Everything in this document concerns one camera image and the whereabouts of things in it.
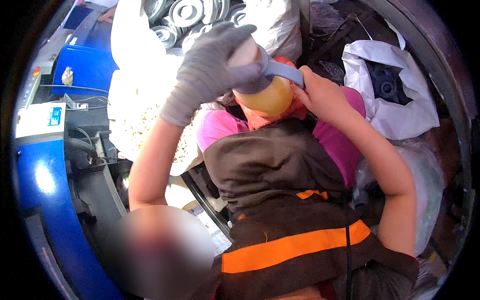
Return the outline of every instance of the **work vest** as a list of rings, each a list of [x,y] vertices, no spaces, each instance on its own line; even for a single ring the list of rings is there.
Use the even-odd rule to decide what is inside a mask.
[[[219,139],[204,160],[236,220],[223,299],[267,299],[345,274],[346,226],[352,269],[399,259],[340,201],[338,167],[298,119]]]

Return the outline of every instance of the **person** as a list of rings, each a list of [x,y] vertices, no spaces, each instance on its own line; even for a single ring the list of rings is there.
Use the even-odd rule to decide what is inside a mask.
[[[178,84],[132,166],[131,210],[167,205],[177,143],[199,106],[258,78],[259,64],[227,63],[255,30],[219,24],[186,53]],[[365,120],[358,92],[307,66],[300,71],[306,89],[293,92],[318,117],[313,133],[298,119],[249,131],[227,112],[206,114],[195,129],[212,181],[228,201],[233,243],[182,299],[405,299],[413,287],[410,169]],[[346,204],[360,153],[385,193],[376,235]]]

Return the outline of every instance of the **bottle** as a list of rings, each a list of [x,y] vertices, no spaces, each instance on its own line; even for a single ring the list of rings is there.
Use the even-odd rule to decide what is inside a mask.
[[[293,99],[290,80],[303,88],[303,74],[296,68],[271,59],[253,37],[249,37],[231,56],[230,67],[255,61],[261,62],[260,78],[233,89],[233,94],[245,107],[257,111],[259,116],[273,118],[285,112]]]

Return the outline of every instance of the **yellow liquid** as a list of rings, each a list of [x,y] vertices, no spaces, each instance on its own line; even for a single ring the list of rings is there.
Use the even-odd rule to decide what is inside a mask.
[[[275,76],[272,83],[257,94],[245,95],[235,91],[233,94],[245,107],[258,111],[264,118],[273,118],[285,112],[293,99],[290,81],[279,76]]]

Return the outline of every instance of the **glove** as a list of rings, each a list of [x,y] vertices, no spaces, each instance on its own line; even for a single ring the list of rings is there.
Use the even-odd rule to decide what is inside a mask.
[[[229,57],[256,29],[254,25],[234,27],[228,22],[199,36],[185,54],[177,73],[178,82],[163,105],[160,117],[185,127],[202,103],[212,102],[228,89],[260,76],[261,63],[228,67]]]

